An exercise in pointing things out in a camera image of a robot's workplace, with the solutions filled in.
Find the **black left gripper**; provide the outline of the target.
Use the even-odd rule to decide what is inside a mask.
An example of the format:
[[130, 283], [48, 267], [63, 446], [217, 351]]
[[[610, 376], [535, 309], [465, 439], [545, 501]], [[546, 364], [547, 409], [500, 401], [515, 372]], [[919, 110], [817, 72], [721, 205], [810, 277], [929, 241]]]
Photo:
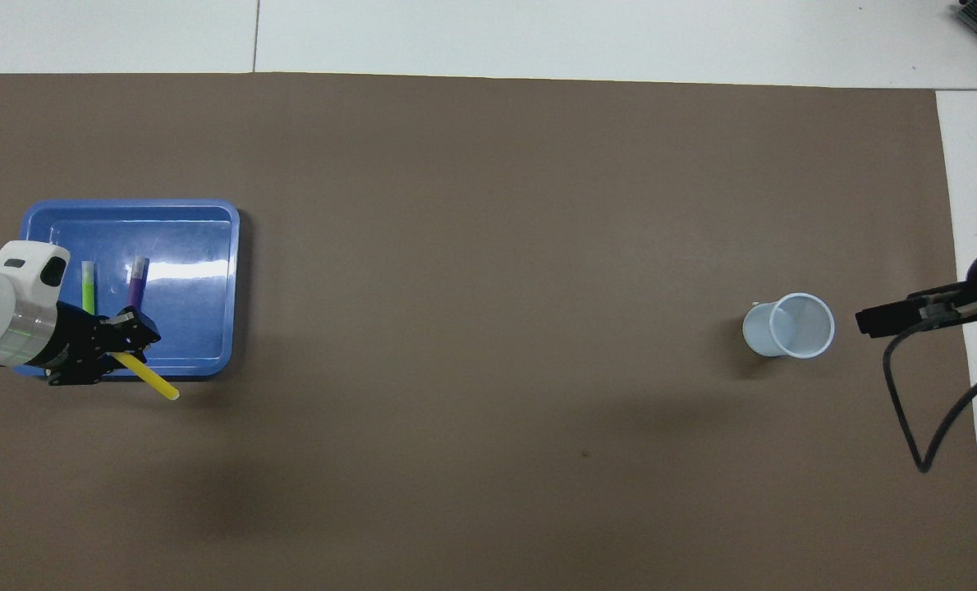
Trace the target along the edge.
[[122, 367], [108, 352], [140, 353], [161, 341], [157, 324], [133, 306], [105, 317], [57, 302], [56, 313], [44, 347], [44, 375], [52, 386], [99, 384]]

